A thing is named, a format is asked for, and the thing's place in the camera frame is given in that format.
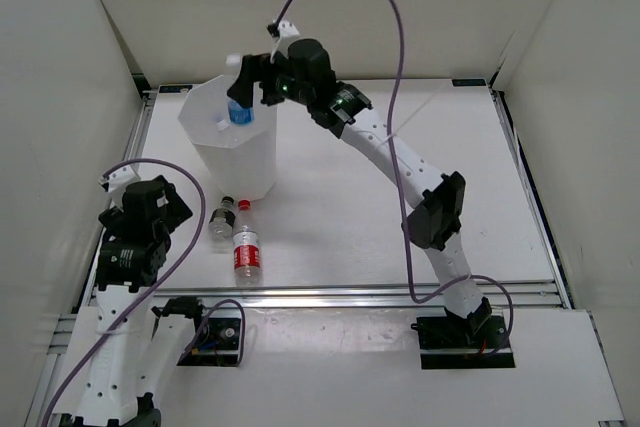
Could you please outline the red label plastic bottle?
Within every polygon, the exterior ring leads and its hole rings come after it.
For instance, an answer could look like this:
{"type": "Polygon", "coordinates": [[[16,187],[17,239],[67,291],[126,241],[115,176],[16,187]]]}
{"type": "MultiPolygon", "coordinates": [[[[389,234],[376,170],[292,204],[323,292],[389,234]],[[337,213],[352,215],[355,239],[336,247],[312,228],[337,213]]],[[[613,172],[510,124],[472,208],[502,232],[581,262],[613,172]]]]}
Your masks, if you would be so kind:
{"type": "Polygon", "coordinates": [[[236,285],[238,287],[259,285],[262,281],[261,249],[249,200],[243,199],[238,202],[232,241],[236,285]]]}

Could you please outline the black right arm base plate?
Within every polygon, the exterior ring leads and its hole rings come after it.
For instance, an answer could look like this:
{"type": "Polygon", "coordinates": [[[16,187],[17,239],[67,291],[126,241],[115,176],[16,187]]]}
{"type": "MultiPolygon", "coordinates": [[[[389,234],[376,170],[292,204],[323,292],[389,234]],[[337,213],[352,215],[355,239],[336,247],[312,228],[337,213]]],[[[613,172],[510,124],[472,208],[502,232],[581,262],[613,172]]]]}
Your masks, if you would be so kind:
{"type": "Polygon", "coordinates": [[[411,324],[417,334],[422,370],[512,369],[516,367],[507,323],[492,315],[476,336],[468,339],[449,319],[418,317],[411,324]]]}

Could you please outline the clear unlabelled plastic bottle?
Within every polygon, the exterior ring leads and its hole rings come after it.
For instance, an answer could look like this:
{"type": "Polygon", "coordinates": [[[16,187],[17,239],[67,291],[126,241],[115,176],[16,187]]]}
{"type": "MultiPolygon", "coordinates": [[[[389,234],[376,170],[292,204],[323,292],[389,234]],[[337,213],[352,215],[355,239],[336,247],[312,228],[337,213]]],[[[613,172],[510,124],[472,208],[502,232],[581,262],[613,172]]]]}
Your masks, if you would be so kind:
{"type": "Polygon", "coordinates": [[[226,120],[220,120],[216,123],[216,127],[219,132],[223,132],[229,127],[229,124],[226,120]]]}

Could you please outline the blue label plastic bottle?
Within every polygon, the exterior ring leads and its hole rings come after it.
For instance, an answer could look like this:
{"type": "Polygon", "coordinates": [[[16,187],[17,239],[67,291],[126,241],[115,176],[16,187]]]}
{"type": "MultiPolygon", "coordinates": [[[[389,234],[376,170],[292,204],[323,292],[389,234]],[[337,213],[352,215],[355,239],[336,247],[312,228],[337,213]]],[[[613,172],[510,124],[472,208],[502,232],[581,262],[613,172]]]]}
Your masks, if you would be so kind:
{"type": "Polygon", "coordinates": [[[254,111],[252,107],[243,107],[234,99],[227,99],[229,120],[234,125],[246,126],[254,121],[254,111]]]}

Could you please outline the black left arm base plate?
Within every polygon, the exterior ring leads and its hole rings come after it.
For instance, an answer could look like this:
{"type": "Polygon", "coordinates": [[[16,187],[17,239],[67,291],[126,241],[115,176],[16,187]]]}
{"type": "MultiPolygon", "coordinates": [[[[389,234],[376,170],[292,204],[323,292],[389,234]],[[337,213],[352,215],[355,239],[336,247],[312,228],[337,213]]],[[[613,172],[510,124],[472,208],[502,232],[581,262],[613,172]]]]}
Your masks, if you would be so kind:
{"type": "Polygon", "coordinates": [[[236,367],[243,340],[242,319],[236,317],[210,317],[207,327],[179,366],[236,367]]]}

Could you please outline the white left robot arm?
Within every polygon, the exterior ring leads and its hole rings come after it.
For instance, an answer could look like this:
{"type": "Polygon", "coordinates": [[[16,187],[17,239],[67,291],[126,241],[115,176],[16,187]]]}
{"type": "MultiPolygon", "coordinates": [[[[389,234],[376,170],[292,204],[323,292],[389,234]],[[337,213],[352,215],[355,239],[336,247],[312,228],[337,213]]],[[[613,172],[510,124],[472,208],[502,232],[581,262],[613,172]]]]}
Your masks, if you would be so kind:
{"type": "Polygon", "coordinates": [[[83,363],[88,377],[72,423],[158,426],[161,390],[186,347],[202,345],[210,333],[195,297],[151,304],[171,235],[193,213],[162,175],[141,180],[121,171],[107,186],[114,205],[99,216],[97,345],[83,363]]]}

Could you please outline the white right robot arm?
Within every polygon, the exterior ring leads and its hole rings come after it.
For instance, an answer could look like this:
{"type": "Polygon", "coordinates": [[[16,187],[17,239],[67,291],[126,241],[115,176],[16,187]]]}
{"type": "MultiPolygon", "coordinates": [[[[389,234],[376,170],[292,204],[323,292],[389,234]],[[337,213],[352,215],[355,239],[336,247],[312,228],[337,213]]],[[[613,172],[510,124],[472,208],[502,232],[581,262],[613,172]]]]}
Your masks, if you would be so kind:
{"type": "Polygon", "coordinates": [[[248,109],[259,90],[260,104],[286,100],[306,107],[311,118],[363,154],[397,188],[401,228],[408,248],[427,255],[443,288],[449,334],[470,347],[486,331],[489,301],[472,277],[460,235],[466,181],[445,174],[389,131],[389,123],[357,87],[337,79],[330,57],[315,39],[293,41],[286,52],[230,55],[230,99],[248,109]]]}

